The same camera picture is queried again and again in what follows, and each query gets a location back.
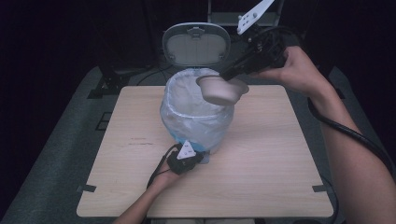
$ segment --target white bowl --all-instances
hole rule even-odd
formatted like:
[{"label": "white bowl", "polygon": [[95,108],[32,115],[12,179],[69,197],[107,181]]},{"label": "white bowl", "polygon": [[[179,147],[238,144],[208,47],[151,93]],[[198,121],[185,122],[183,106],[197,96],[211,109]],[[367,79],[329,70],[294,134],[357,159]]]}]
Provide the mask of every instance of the white bowl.
[{"label": "white bowl", "polygon": [[248,85],[236,78],[226,81],[220,76],[203,76],[196,83],[203,98],[213,105],[235,105],[248,92]]}]

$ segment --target wooden board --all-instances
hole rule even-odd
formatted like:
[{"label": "wooden board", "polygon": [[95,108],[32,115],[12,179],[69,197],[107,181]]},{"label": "wooden board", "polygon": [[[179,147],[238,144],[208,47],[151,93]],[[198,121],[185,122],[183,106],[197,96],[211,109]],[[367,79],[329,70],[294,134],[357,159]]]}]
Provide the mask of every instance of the wooden board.
[{"label": "wooden board", "polygon": [[[329,217],[332,205],[281,86],[249,86],[210,163],[156,200],[149,217]],[[117,217],[145,190],[175,141],[160,116],[164,87],[125,87],[78,205],[81,217]]]}]

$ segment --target forearm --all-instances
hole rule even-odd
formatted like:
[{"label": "forearm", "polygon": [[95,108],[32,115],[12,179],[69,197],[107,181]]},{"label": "forearm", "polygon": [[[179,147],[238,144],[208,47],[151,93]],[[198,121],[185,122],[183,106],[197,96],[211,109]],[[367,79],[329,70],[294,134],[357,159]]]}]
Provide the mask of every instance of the forearm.
[{"label": "forearm", "polygon": [[[311,96],[318,112],[359,132],[335,90]],[[363,145],[322,124],[332,180],[348,223],[396,223],[396,187],[383,162]]]},{"label": "forearm", "polygon": [[124,213],[122,213],[114,224],[140,224],[145,218],[151,205],[160,195],[162,188],[151,185]]}]

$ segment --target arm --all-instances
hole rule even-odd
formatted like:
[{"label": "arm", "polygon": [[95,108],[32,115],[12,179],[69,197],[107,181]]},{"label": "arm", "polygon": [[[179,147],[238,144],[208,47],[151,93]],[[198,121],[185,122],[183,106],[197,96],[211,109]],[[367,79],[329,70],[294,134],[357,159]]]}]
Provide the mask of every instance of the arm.
[{"label": "arm", "polygon": [[[169,169],[167,162],[163,163],[160,172]],[[114,224],[140,224],[146,213],[154,203],[155,199],[172,183],[180,179],[180,175],[172,171],[166,171],[157,175],[148,189],[134,202],[125,212],[123,212],[113,223]]]},{"label": "arm", "polygon": [[[318,112],[359,132],[335,89],[299,47],[285,50],[285,66],[254,77],[271,78],[310,97]],[[322,124],[332,181],[348,223],[396,223],[396,186],[386,166],[350,137]]]}]

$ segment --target dark background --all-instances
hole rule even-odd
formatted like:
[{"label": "dark background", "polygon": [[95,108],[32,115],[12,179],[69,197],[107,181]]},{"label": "dark background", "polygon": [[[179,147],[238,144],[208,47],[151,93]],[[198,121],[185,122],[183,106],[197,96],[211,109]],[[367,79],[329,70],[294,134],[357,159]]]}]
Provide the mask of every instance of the dark background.
[{"label": "dark background", "polygon": [[[247,11],[258,2],[213,0],[213,10]],[[305,35],[325,76],[334,65],[346,74],[393,161],[395,10],[390,0],[286,0],[280,22]],[[162,31],[205,21],[206,12],[203,0],[1,1],[0,216],[93,67],[154,65]]]}]

